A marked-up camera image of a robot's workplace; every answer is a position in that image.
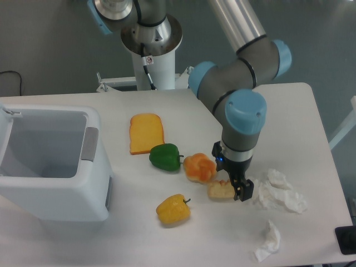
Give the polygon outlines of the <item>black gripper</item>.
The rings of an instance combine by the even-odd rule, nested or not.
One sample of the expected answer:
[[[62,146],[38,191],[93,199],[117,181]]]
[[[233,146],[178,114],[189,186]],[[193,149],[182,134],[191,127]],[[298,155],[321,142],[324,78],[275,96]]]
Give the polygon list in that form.
[[[250,166],[253,150],[235,151],[228,148],[223,141],[214,143],[212,155],[216,161],[217,171],[225,170],[234,188],[234,200],[246,201],[252,198],[254,183],[246,179],[245,173]]]

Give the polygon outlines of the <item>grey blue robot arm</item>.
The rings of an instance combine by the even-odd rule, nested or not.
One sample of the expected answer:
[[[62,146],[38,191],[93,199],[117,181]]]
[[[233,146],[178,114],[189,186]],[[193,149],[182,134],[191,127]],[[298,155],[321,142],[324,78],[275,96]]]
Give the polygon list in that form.
[[[165,1],[89,1],[106,34],[120,32],[131,53],[138,90],[175,87],[175,51],[182,41],[179,22],[167,13]],[[266,102],[254,88],[285,73],[291,65],[289,47],[268,39],[248,1],[210,1],[236,59],[225,67],[196,65],[188,87],[222,126],[213,145],[217,169],[225,170],[234,199],[252,197],[254,185],[245,173],[265,123]]]

